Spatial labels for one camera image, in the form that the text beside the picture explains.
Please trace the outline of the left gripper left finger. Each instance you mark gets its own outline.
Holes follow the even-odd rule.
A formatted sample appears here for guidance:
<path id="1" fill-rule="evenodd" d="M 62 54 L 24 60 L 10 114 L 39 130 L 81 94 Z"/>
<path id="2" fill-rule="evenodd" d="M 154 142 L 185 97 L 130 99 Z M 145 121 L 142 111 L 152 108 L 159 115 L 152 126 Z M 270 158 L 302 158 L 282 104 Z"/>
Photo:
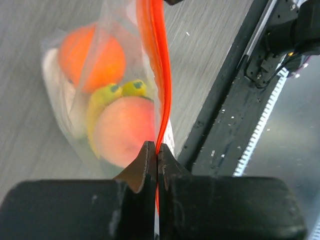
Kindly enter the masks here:
<path id="1" fill-rule="evenodd" d="M 152 240 L 156 149 L 145 142 L 113 179 L 43 179 L 16 184 L 0 206 L 3 240 Z"/>

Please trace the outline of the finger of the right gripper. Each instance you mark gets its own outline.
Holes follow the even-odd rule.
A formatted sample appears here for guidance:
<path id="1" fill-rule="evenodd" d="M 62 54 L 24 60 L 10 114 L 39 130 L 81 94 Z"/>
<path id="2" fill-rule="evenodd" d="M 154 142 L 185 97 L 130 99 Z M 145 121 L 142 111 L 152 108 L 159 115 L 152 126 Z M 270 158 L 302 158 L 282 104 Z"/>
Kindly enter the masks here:
<path id="1" fill-rule="evenodd" d="M 180 2 L 182 2 L 183 0 L 164 0 L 168 5 L 170 6 L 174 6 Z"/>

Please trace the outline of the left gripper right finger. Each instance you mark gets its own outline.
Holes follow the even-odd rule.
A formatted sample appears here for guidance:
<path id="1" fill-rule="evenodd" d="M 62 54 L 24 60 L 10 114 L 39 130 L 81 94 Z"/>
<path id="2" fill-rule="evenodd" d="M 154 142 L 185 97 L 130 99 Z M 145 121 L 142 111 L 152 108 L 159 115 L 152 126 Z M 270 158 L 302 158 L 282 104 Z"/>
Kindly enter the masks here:
<path id="1" fill-rule="evenodd" d="M 166 144 L 158 156 L 162 240 L 304 240 L 295 195 L 274 177 L 193 175 Z"/>

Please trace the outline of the pink toy peach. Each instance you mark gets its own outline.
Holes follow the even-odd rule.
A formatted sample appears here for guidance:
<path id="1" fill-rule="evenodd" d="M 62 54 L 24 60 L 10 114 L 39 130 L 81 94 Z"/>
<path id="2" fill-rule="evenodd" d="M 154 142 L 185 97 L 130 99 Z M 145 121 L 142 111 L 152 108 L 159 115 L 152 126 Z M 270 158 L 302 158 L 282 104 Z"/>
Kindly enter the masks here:
<path id="1" fill-rule="evenodd" d="M 154 103 L 144 97 L 121 97 L 108 105 L 95 125 L 99 155 L 121 168 L 137 156 L 145 141 L 155 141 Z"/>

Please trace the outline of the yellow toy banana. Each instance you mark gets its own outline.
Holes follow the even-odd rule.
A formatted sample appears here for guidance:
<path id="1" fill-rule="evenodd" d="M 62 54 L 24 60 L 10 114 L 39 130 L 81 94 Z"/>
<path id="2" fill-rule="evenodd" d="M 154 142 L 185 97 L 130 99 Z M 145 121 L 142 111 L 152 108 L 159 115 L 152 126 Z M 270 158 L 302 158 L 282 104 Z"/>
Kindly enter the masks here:
<path id="1" fill-rule="evenodd" d="M 87 139 L 89 146 L 97 159 L 99 159 L 101 155 L 94 141 L 96 123 L 107 106 L 115 100 L 125 96 L 146 97 L 147 85 L 140 79 L 126 82 L 122 86 L 117 83 L 110 83 L 95 90 L 89 98 L 85 120 Z"/>

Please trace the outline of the clear orange zip top bag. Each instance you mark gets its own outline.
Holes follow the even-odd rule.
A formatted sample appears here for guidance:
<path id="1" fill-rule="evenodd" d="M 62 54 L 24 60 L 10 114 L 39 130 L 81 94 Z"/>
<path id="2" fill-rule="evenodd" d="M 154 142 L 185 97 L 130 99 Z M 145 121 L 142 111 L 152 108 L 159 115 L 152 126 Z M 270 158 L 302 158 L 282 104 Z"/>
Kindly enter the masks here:
<path id="1" fill-rule="evenodd" d="M 168 144 L 174 151 L 173 131 L 170 122 L 172 102 L 172 75 L 168 41 L 165 28 L 164 3 L 161 0 L 105 0 L 100 16 L 93 22 L 80 26 L 96 24 L 95 36 L 101 40 L 101 34 L 114 37 L 121 45 L 125 55 L 125 71 L 119 83 L 140 79 L 147 86 L 147 96 L 142 97 L 154 103 L 154 133 L 156 148 L 162 143 Z M 52 48 L 59 51 L 64 37 L 71 31 L 55 30 L 41 42 L 42 59 Z M 76 96 L 86 94 L 88 102 L 94 92 L 83 92 L 84 83 L 74 84 Z M 93 153 L 86 131 L 86 137 L 75 139 L 66 136 L 70 145 L 87 166 L 100 168 L 105 178 L 111 179 L 126 167 L 111 164 Z"/>

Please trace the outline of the orange toy orange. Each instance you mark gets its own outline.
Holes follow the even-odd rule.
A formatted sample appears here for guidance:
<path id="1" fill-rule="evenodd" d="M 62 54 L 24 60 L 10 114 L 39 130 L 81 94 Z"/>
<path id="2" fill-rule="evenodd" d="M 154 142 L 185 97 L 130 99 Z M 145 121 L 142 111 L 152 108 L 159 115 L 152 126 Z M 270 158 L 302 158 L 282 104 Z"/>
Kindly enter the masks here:
<path id="1" fill-rule="evenodd" d="M 103 33 L 95 36 L 97 25 L 92 23 L 68 33 L 58 49 L 58 63 L 75 87 L 84 83 L 83 92 L 92 93 L 100 87 L 119 83 L 125 73 L 126 59 L 122 46 Z"/>

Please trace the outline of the white toy radish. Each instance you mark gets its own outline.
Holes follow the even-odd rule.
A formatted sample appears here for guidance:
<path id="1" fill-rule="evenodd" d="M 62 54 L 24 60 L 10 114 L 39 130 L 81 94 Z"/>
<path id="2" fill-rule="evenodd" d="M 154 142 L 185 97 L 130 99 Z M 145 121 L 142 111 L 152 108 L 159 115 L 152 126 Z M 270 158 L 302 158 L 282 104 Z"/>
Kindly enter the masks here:
<path id="1" fill-rule="evenodd" d="M 46 51 L 41 66 L 46 91 L 59 128 L 70 138 L 78 140 L 86 137 L 85 116 L 89 96 L 76 96 L 76 88 L 59 65 L 57 48 Z"/>

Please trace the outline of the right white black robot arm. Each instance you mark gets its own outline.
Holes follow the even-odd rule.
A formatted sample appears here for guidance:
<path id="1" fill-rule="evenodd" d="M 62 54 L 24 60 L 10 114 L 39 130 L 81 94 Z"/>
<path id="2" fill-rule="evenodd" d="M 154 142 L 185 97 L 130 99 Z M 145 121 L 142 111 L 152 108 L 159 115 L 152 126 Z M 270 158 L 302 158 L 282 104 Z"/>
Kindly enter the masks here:
<path id="1" fill-rule="evenodd" d="M 285 54 L 319 55 L 318 0 L 253 0 L 231 45 L 251 59 Z"/>

